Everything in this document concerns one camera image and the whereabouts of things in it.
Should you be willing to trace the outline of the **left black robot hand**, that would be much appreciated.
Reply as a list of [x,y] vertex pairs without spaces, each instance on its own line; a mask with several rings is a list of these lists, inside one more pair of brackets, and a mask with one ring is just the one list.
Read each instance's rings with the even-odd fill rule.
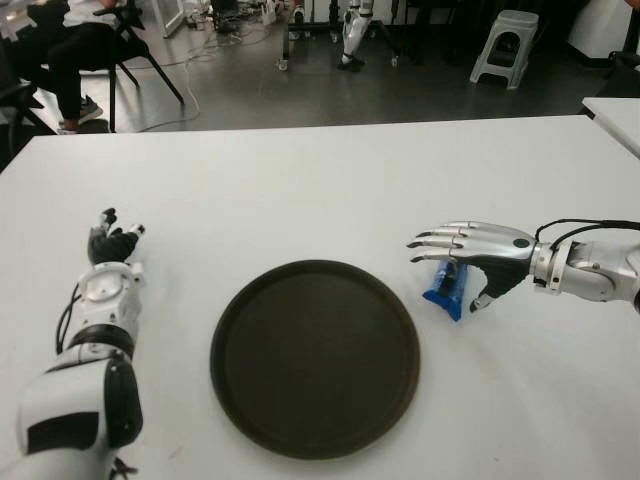
[[90,228],[87,255],[92,265],[106,262],[125,263],[146,231],[142,224],[134,224],[128,230],[121,227],[113,229],[117,219],[116,209],[108,208]]

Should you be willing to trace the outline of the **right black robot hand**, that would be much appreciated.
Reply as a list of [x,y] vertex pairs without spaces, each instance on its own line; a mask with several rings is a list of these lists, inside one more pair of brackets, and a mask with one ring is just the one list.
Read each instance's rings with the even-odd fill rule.
[[535,246],[534,237],[521,230],[475,221],[428,229],[407,244],[417,251],[413,263],[447,260],[484,273],[486,285],[471,302],[472,312],[486,308],[529,275]]

